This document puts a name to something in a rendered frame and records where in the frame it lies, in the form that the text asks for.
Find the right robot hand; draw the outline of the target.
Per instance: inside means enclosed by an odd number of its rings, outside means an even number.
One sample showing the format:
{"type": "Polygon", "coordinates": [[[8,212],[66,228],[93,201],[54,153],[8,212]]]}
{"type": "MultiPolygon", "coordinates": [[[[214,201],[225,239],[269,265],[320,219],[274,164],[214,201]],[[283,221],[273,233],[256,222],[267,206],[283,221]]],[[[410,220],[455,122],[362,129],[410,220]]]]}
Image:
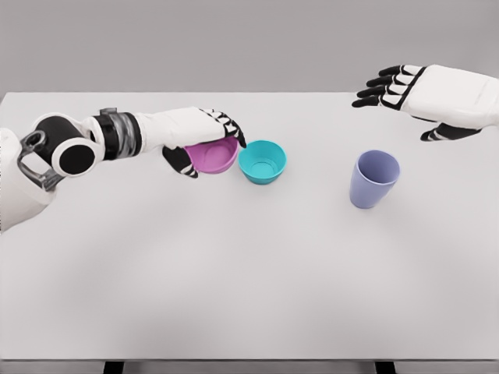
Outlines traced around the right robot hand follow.
{"type": "Polygon", "coordinates": [[[421,141],[455,141],[499,128],[499,78],[442,65],[395,65],[367,81],[352,106],[405,112],[434,124],[421,141]]]}

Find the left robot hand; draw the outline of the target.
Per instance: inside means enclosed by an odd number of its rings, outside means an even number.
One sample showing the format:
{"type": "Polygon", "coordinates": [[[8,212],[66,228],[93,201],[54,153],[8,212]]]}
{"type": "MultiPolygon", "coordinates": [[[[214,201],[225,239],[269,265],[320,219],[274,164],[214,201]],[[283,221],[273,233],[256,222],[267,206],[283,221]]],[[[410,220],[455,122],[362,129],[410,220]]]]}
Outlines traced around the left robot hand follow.
{"type": "Polygon", "coordinates": [[[179,174],[198,178],[198,170],[186,151],[187,146],[211,143],[233,137],[242,148],[246,139],[239,124],[222,111],[196,107],[180,108],[166,112],[171,122],[162,140],[162,156],[179,174]]]}

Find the pink bowl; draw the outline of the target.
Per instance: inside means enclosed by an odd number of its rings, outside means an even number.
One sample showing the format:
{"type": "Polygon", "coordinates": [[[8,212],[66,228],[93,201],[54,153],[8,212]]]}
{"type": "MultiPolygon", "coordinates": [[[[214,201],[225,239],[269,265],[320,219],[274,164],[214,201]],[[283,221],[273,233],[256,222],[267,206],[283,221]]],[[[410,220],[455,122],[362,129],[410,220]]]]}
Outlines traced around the pink bowl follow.
{"type": "Polygon", "coordinates": [[[205,174],[220,174],[234,164],[238,148],[238,140],[235,137],[227,137],[187,146],[186,152],[197,171],[205,174]]]}

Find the teal bowl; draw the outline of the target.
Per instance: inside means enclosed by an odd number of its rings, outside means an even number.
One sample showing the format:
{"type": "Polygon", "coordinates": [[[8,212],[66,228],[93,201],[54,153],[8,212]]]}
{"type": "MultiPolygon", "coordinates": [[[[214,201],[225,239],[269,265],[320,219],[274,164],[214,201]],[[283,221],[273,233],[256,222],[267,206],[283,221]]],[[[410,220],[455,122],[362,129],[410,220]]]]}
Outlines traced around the teal bowl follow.
{"type": "Polygon", "coordinates": [[[238,165],[243,175],[253,184],[268,185],[285,170],[287,154],[270,140],[254,140],[239,151],[238,165]]]}

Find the lavender cup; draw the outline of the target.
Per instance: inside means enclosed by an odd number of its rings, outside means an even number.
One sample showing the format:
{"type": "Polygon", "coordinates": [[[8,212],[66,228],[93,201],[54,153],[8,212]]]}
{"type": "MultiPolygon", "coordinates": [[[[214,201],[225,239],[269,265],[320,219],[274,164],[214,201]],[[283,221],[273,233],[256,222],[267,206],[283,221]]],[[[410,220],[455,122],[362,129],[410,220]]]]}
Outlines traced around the lavender cup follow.
{"type": "Polygon", "coordinates": [[[395,186],[401,168],[397,159],[382,150],[368,150],[357,158],[350,182],[350,202],[360,209],[376,206],[395,186]]]}

